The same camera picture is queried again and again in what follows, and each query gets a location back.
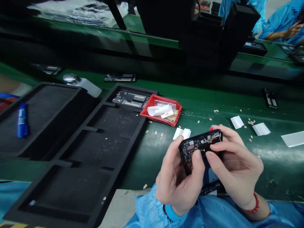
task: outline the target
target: blue jacket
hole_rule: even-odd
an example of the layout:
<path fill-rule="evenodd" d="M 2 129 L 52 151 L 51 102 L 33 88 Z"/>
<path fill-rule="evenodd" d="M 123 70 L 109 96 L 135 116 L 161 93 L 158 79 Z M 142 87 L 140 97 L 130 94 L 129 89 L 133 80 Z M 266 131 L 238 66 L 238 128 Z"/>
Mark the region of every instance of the blue jacket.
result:
<path fill-rule="evenodd" d="M 276 12 L 269 18 L 267 24 L 260 35 L 260 39 L 264 40 L 268 34 L 273 32 L 281 32 L 289 29 L 294 23 L 297 22 L 297 16 L 301 11 L 302 0 L 291 0 L 284 6 L 277 9 Z M 275 42 L 283 42 L 286 44 L 298 44 L 304 38 L 304 29 L 288 40 L 276 40 Z"/>
<path fill-rule="evenodd" d="M 222 0 L 218 15 L 225 18 L 224 23 L 226 23 L 226 19 L 234 2 L 240 2 L 240 0 Z M 259 34 L 266 25 L 266 3 L 266 0 L 248 0 L 247 2 L 247 5 L 252 5 L 261 15 L 260 19 L 256 22 L 252 30 L 253 35 Z"/>
<path fill-rule="evenodd" d="M 125 228 L 204 228 L 204 227 L 303 227 L 304 204 L 297 208 L 289 202 L 269 203 L 270 215 L 263 221 L 250 222 L 237 209 L 230 198 L 200 196 L 197 204 L 181 220 L 172 222 L 155 197 L 156 184 L 145 196 L 136 199 L 136 214 Z"/>

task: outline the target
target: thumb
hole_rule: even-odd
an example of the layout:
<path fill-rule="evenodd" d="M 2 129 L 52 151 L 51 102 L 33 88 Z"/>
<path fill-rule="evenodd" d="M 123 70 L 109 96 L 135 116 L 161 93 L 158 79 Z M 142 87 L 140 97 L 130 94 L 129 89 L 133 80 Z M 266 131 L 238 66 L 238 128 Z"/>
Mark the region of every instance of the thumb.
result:
<path fill-rule="evenodd" d="M 212 168 L 212 171 L 218 176 L 223 185 L 225 186 L 226 184 L 231 183 L 233 176 L 228 171 L 228 169 L 226 169 L 221 159 L 211 151 L 206 152 L 206 157 Z"/>
<path fill-rule="evenodd" d="M 205 164 L 203 162 L 203 158 L 200 150 L 194 151 L 192 156 L 192 166 L 193 166 L 193 170 L 190 177 L 191 185 L 193 187 L 195 186 L 195 189 L 197 188 L 198 190 L 201 190 L 203 186 Z"/>

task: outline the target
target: red object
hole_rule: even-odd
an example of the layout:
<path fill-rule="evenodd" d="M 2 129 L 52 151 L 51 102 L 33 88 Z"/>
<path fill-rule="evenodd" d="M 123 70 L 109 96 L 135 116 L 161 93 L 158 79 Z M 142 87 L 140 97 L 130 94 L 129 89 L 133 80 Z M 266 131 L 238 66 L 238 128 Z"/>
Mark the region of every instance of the red object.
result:
<path fill-rule="evenodd" d="M 152 117 L 152 116 L 149 115 L 149 113 L 148 113 L 148 107 L 155 106 L 154 105 L 154 100 L 160 100 L 160 101 L 165 101 L 165 102 L 169 102 L 169 103 L 172 103 L 172 104 L 176 104 L 176 109 L 178 110 L 178 112 L 177 112 L 177 117 L 176 117 L 176 120 L 175 120 L 174 123 L 171 123 L 171 122 L 169 122 L 167 120 L 164 120 L 162 118 L 159 118 L 159 117 Z M 181 104 L 178 103 L 175 100 L 163 98 L 163 97 L 160 97 L 160 96 L 152 94 L 152 96 L 150 97 L 149 101 L 147 102 L 146 106 L 144 107 L 144 109 L 142 110 L 142 112 L 140 113 L 140 115 L 141 116 L 145 116 L 148 119 L 155 120 L 157 122 L 161 122 L 163 124 L 167 124 L 167 125 L 171 125 L 172 127 L 175 127 L 176 124 L 177 124 L 177 121 L 178 121 L 178 119 L 179 119 L 179 117 L 181 115 L 181 108 L 182 108 Z"/>
<path fill-rule="evenodd" d="M 254 195 L 254 198 L 256 199 L 256 206 L 252 210 L 245 210 L 245 211 L 248 211 L 249 213 L 254 213 L 255 214 L 260 208 L 260 201 L 257 199 L 257 195 L 256 195 L 255 192 L 253 192 L 253 195 Z"/>

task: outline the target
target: person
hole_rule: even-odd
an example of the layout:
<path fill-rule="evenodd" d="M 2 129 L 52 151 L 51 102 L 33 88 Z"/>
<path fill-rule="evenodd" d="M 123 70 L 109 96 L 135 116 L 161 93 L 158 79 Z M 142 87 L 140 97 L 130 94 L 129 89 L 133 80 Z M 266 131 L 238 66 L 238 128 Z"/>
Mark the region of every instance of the person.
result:
<path fill-rule="evenodd" d="M 291 0 L 277 9 L 269 18 L 259 38 L 286 44 L 303 44 L 302 5 L 302 0 Z"/>
<path fill-rule="evenodd" d="M 254 192 L 263 162 L 245 147 L 238 133 L 221 125 L 211 127 L 225 135 L 223 142 L 210 145 L 224 153 L 223 161 L 211 151 L 206 157 L 230 197 L 199 196 L 205 171 L 199 150 L 192 156 L 192 174 L 182 178 L 178 146 L 183 136 L 179 136 L 170 144 L 151 191 L 137 197 L 136 214 L 125 228 L 303 227 L 304 217 L 291 203 L 269 203 Z"/>
<path fill-rule="evenodd" d="M 234 2 L 242 2 L 242 0 L 222 0 L 218 15 L 224 18 L 224 24 L 226 23 L 226 19 Z M 252 30 L 252 34 L 255 36 L 258 35 L 266 25 L 265 14 L 267 0 L 247 0 L 246 2 L 247 5 L 252 5 L 261 15 L 260 19 L 256 22 Z"/>

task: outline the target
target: black box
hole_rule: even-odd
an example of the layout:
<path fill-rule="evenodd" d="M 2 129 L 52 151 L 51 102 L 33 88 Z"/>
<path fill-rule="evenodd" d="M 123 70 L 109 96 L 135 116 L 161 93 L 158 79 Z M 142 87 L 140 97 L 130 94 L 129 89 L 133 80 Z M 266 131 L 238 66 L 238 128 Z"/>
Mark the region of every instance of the black box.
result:
<path fill-rule="evenodd" d="M 142 109 L 111 102 L 119 91 L 159 94 L 117 83 L 4 219 L 47 228 L 101 224 L 147 123 Z"/>
<path fill-rule="evenodd" d="M 41 83 L 0 114 L 0 157 L 50 160 L 97 105 L 81 87 Z M 27 103 L 29 135 L 17 138 L 20 103 Z"/>

